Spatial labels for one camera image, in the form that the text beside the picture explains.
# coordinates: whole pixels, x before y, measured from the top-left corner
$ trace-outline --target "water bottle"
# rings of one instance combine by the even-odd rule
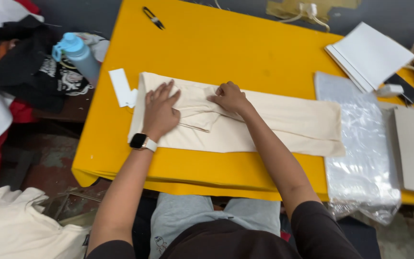
[[[93,86],[97,85],[100,74],[100,63],[95,59],[89,46],[74,33],[67,32],[57,45],[52,48],[52,57],[60,62],[62,51],[65,56],[75,65],[76,69]]]

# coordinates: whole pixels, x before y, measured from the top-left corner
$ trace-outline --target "black t-shirt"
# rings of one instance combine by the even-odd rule
[[[300,204],[293,212],[291,225],[298,251],[274,234],[247,230],[232,221],[220,219],[199,223],[183,231],[160,258],[362,258],[319,202]],[[128,242],[114,240],[96,247],[87,257],[98,258],[134,259],[135,254]]]

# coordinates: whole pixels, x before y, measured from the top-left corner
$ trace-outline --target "cream garment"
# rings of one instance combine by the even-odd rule
[[[75,225],[62,227],[56,220],[42,215],[44,192],[27,188],[11,192],[0,188],[0,258],[11,259],[81,259],[90,228]]]
[[[143,72],[138,82],[138,98],[133,112],[128,142],[141,132],[144,118],[144,97],[170,77]],[[159,147],[226,152],[256,151],[242,118],[226,112],[206,97],[218,86],[174,79],[181,97],[174,105],[180,110],[177,127],[159,140]],[[341,142],[341,108],[326,101],[305,100],[275,94],[242,90],[268,126],[293,153],[315,156],[344,156]]]

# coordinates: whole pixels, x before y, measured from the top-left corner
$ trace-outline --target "hand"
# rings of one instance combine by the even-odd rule
[[[180,111],[172,106],[180,98],[180,90],[169,98],[173,86],[173,79],[169,84],[163,83],[156,91],[146,94],[145,118],[143,130],[152,141],[158,142],[167,132],[171,131],[180,121]]]
[[[253,107],[245,97],[245,93],[241,92],[239,87],[231,81],[221,84],[215,94],[207,97],[207,100],[220,105],[229,112],[237,112],[240,115]]]

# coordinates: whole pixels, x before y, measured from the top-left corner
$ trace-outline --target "thread snips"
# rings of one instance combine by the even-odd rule
[[[165,29],[161,21],[154,15],[146,6],[143,6],[143,12],[148,16],[148,18],[160,29]]]

